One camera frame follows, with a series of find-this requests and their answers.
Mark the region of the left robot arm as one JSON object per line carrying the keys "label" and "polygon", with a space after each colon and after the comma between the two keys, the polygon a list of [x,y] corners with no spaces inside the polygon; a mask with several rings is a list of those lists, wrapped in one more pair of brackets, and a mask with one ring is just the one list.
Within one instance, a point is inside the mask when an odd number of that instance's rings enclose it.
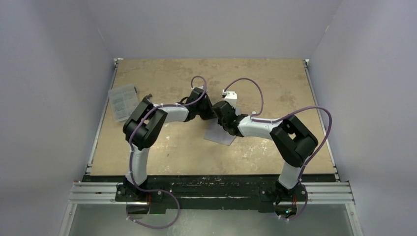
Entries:
{"label": "left robot arm", "polygon": [[142,99],[122,129],[130,145],[128,173],[123,184],[134,201],[141,201],[147,194],[148,155],[163,125],[188,122],[196,116],[202,120],[214,118],[211,101],[202,88],[193,88],[188,97],[175,104],[153,104],[150,98],[149,94]]}

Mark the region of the grey envelope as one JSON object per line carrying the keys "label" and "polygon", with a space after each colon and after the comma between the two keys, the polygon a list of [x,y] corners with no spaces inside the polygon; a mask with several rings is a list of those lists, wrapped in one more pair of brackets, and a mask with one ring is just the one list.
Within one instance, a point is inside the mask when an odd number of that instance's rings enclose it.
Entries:
{"label": "grey envelope", "polygon": [[[239,116],[241,114],[239,107],[233,108],[233,110],[235,115]],[[222,126],[218,124],[217,115],[216,118],[210,119],[209,121],[210,123],[205,132],[204,139],[225,146],[230,146],[236,136],[229,135],[226,131],[223,130]]]}

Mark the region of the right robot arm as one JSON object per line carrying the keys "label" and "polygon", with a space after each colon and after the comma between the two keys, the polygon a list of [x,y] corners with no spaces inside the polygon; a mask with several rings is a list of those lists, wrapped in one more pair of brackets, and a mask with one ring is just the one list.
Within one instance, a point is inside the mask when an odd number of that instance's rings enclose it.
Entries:
{"label": "right robot arm", "polygon": [[274,142],[284,159],[276,193],[282,200],[290,199],[296,192],[303,165],[318,146],[313,133],[295,115],[280,121],[256,120],[247,114],[237,115],[236,109],[227,101],[217,102],[212,109],[218,124],[230,135]]}

